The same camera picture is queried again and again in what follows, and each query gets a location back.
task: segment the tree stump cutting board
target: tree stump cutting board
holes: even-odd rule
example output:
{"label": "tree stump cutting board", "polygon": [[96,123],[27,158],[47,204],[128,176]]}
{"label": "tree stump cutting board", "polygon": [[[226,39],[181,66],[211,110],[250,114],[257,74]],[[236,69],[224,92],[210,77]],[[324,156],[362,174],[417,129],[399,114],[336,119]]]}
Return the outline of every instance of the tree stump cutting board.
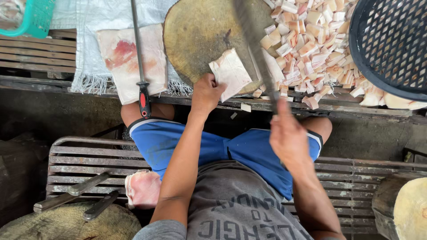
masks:
{"label": "tree stump cutting board", "polygon": [[0,228],[0,240],[131,240],[141,229],[136,216],[116,204],[86,222],[83,213],[94,204],[65,204],[41,214],[28,214]]}
{"label": "tree stump cutting board", "polygon": [[[263,0],[247,0],[259,40],[264,28],[273,24],[271,9]],[[261,85],[248,45],[234,14],[233,0],[180,0],[166,15],[164,22],[166,55],[178,75],[191,86],[204,73],[211,73],[208,63],[228,49],[235,48],[252,83],[239,94],[252,93]]]}

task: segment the hand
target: hand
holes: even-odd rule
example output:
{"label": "hand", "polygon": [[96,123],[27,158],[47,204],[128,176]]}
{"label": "hand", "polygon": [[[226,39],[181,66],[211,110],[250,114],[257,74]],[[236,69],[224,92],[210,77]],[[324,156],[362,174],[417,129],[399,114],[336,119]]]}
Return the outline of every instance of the hand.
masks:
{"label": "hand", "polygon": [[291,172],[312,165],[308,152],[307,130],[292,116],[286,99],[278,101],[278,115],[271,120],[270,145],[282,164]]}
{"label": "hand", "polygon": [[222,83],[217,85],[215,76],[206,73],[194,84],[193,98],[191,100],[191,112],[196,115],[208,117],[209,113],[218,105],[221,94],[227,85]]}

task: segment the left hand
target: left hand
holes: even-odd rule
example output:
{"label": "left hand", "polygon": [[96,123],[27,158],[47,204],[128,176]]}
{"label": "left hand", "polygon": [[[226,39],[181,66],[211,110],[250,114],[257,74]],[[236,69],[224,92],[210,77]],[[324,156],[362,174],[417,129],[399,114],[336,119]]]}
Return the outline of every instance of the left hand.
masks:
{"label": "left hand", "polygon": [[209,113],[218,105],[219,98],[226,88],[227,85],[225,83],[217,84],[215,82],[213,74],[205,73],[194,84],[191,112],[208,117]]}

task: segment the black mesh basket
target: black mesh basket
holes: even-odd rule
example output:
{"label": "black mesh basket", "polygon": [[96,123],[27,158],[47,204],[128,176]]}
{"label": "black mesh basket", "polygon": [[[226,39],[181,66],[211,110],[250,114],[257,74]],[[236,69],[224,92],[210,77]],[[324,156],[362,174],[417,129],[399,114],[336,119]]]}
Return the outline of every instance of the black mesh basket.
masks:
{"label": "black mesh basket", "polygon": [[362,74],[398,97],[427,102],[427,0],[359,0],[350,51]]}

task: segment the person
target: person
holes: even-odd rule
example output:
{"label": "person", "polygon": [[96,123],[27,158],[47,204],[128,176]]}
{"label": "person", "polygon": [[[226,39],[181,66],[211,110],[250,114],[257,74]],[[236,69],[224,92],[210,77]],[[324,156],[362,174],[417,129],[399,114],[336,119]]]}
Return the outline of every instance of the person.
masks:
{"label": "person", "polygon": [[[345,239],[313,163],[331,122],[299,123],[279,99],[271,131],[233,139],[204,132],[225,88],[213,74],[195,83],[186,125],[172,121],[173,105],[152,104],[149,119],[141,119],[137,103],[122,107],[138,149],[162,180],[150,224],[134,240]],[[282,204],[292,194],[300,223]]]}

